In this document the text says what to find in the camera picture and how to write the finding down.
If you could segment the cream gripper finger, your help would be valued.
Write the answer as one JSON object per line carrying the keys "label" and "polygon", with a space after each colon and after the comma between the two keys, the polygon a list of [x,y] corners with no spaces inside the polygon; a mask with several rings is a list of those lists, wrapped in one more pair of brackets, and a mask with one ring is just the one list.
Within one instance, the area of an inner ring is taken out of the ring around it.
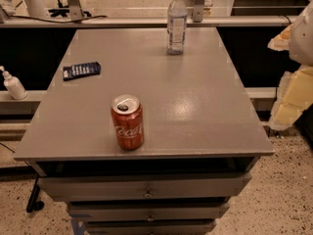
{"label": "cream gripper finger", "polygon": [[313,68],[301,66],[295,72],[286,71],[279,83],[268,126],[273,130],[286,130],[312,104]]}
{"label": "cream gripper finger", "polygon": [[291,39],[291,28],[290,24],[284,30],[282,30],[278,35],[270,40],[267,47],[275,51],[289,51],[290,49],[290,39]]}

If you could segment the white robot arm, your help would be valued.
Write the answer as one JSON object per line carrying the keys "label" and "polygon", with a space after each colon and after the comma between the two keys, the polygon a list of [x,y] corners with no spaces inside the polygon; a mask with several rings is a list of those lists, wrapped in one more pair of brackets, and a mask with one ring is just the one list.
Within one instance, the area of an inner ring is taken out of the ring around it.
{"label": "white robot arm", "polygon": [[286,130],[313,104],[313,1],[270,40],[268,48],[287,50],[290,58],[300,64],[297,71],[286,71],[282,76],[268,120],[271,129]]}

